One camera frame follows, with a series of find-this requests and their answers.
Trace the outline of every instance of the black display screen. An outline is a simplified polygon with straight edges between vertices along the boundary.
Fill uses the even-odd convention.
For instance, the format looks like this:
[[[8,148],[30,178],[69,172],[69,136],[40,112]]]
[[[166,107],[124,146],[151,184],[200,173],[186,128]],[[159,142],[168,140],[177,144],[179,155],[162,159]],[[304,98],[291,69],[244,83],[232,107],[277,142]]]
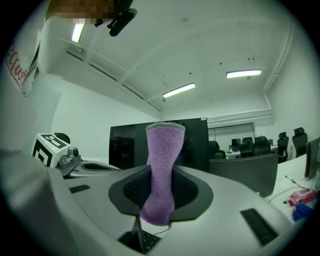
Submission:
[[[207,120],[201,118],[167,121],[185,127],[184,142],[175,165],[207,172],[209,137]],[[148,160],[147,126],[139,123],[110,128],[109,164],[121,170],[146,165]]]

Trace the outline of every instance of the cable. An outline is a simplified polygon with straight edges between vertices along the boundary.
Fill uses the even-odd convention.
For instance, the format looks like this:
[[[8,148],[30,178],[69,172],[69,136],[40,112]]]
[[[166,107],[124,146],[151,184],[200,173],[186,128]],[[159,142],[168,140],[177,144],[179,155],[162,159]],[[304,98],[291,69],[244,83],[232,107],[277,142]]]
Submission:
[[[287,192],[288,190],[297,189],[297,188],[300,188],[300,187],[294,186],[294,187],[288,188],[288,189],[286,189],[285,191],[282,191],[281,193],[279,193],[279,194],[275,195],[274,197],[272,197],[268,202],[270,203],[270,202],[271,202],[273,199],[275,199],[277,196],[283,194],[284,192]]]
[[[300,186],[298,183],[296,183],[293,179],[288,178],[288,176],[285,176],[288,180],[292,181],[294,184],[297,184],[300,188],[305,189],[304,186]]]
[[[162,232],[159,232],[159,233],[155,233],[154,236],[157,235],[157,234],[161,234],[161,233],[163,233],[163,232],[166,232],[166,231],[168,231],[168,230],[169,230],[169,228],[166,229],[165,231],[162,231]]]
[[[168,92],[169,91],[169,85],[167,84],[167,82],[166,82],[166,76],[165,76],[165,74],[162,74],[163,75],[163,82],[164,82],[164,86],[166,86],[166,91]]]

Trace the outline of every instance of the white desk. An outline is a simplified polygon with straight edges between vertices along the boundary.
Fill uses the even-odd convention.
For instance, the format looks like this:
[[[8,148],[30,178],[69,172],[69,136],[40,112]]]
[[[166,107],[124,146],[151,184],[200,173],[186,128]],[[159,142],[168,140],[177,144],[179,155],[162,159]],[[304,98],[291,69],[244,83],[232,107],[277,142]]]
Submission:
[[[274,145],[271,146],[271,151],[277,151],[278,150],[278,146]],[[232,152],[232,153],[225,153],[225,159],[235,159],[237,157],[240,157],[240,151],[237,152]]]
[[[97,161],[97,162],[101,162],[104,164],[109,164],[109,158],[105,157],[105,158],[101,158],[101,157],[82,157],[82,160],[84,161]]]
[[[306,159],[307,155],[302,155],[298,158],[280,163],[278,165],[273,193],[264,198],[269,202],[273,197],[278,195],[272,199],[270,203],[278,208],[291,223],[295,223],[292,218],[292,212],[295,210],[295,207],[289,207],[288,204],[284,204],[283,202],[286,201],[293,192],[302,190],[301,187],[298,187],[298,185],[294,184],[291,180],[294,180],[302,187],[316,190],[316,183],[320,175],[319,171],[317,171],[315,177],[312,179],[305,178]]]

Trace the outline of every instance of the pink object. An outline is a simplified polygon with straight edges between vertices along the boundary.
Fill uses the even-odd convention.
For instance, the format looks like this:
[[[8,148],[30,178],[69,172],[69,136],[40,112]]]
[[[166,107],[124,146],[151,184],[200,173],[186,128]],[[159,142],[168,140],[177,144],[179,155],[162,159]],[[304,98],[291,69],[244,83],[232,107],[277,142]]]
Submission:
[[[304,188],[290,195],[289,203],[291,206],[296,206],[297,204],[307,204],[315,199],[316,194],[317,192],[315,190],[311,188]]]

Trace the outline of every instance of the fluorescent light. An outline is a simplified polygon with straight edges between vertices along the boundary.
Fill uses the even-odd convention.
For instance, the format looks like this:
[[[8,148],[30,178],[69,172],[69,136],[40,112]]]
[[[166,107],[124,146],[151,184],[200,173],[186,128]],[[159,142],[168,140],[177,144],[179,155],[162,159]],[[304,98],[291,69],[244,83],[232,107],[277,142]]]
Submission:
[[[227,72],[226,78],[259,76],[260,74],[261,74],[261,69],[240,70],[240,71]]]
[[[196,87],[196,85],[194,83],[190,83],[190,84],[184,85],[182,87],[179,87],[177,89],[174,89],[172,91],[166,92],[165,94],[163,94],[163,97],[168,98],[168,97],[170,97],[172,95],[175,95],[175,94],[178,94],[178,93],[182,93],[184,91],[190,90],[190,89],[195,88],[195,87]]]
[[[84,28],[84,24],[75,24],[72,39],[71,39],[72,41],[74,41],[75,43],[79,42],[83,28]]]

